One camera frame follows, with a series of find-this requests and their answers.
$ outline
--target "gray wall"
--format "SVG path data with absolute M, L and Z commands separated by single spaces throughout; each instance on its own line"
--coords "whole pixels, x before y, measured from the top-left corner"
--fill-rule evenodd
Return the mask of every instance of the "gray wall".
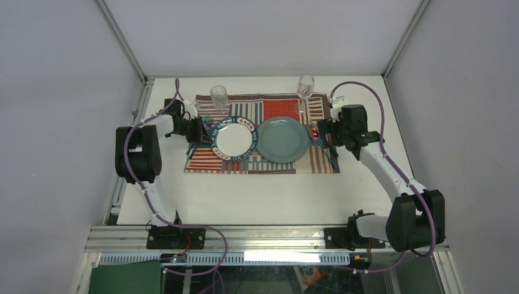
M 519 242 L 519 5 L 432 1 L 389 77 L 416 178 L 446 198 L 468 293 L 512 293 Z
M 67 293 L 136 75 L 93 1 L 0 4 L 0 293 Z
M 148 75 L 381 73 L 420 0 L 107 0 Z

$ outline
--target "white table surface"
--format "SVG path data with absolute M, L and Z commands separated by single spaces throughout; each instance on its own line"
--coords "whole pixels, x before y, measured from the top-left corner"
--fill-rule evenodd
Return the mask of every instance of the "white table surface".
M 193 101 L 197 94 L 209 95 L 215 85 L 228 94 L 294 93 L 297 77 L 182 78 L 181 94 Z M 315 92 L 330 94 L 343 81 L 360 81 L 382 98 L 386 111 L 385 139 L 404 170 L 411 171 L 395 115 L 380 76 L 315 77 Z M 174 79 L 156 79 L 146 117 L 173 97 Z M 373 95 L 363 87 L 342 86 L 336 96 L 346 96 L 351 104 L 362 104 L 368 113 L 369 130 L 380 131 L 380 110 Z M 216 175 L 184 173 L 184 137 L 160 140 L 161 178 L 185 224 L 344 224 L 360 209 L 382 216 L 389 214 L 391 202 L 375 176 L 344 147 L 338 148 L 339 174 L 304 175 Z M 127 185 L 118 224 L 146 224 L 150 216 L 137 191 Z

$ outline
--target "teal plate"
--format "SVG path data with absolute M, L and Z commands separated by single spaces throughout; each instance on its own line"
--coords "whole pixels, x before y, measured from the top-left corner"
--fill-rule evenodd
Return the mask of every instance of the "teal plate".
M 287 116 L 267 119 L 259 125 L 258 133 L 258 152 L 265 159 L 277 164 L 300 159 L 310 144 L 305 127 Z

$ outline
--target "striped placemat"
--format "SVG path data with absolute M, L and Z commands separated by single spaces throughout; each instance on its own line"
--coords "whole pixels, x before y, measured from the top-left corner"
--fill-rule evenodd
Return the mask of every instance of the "striped placemat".
M 258 127 L 264 120 L 276 116 L 288 116 L 299 121 L 307 129 L 310 122 L 316 123 L 321 119 L 330 118 L 330 108 L 325 94 L 314 94 L 305 101 L 306 111 L 298 114 L 294 111 L 299 97 L 295 94 L 251 94 L 229 95 L 229 106 L 226 110 L 216 109 L 210 96 L 197 96 L 196 101 L 201 105 L 198 115 L 209 115 L 214 118 L 213 126 L 229 116 L 242 116 L 249 119 Z M 184 171 L 187 173 L 338 173 L 326 157 L 325 151 L 317 142 L 311 140 L 310 146 L 303 157 L 288 164 L 275 164 L 263 158 L 254 151 L 248 158 L 239 162 L 227 162 L 214 155 L 209 147 L 199 146 L 191 159 L 187 156 Z M 338 167 L 337 158 L 332 160 Z

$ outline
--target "drinking glass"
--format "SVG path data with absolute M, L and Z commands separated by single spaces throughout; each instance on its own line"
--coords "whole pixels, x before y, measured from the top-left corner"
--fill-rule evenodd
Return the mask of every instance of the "drinking glass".
M 214 86 L 211 89 L 211 101 L 218 110 L 224 110 L 229 105 L 227 90 L 224 86 Z
M 297 105 L 295 107 L 295 111 L 297 113 L 305 112 L 305 100 L 312 96 L 313 87 L 315 85 L 315 80 L 311 75 L 303 75 L 299 77 L 299 82 L 297 83 L 297 95 L 299 96 L 299 100 L 297 101 Z

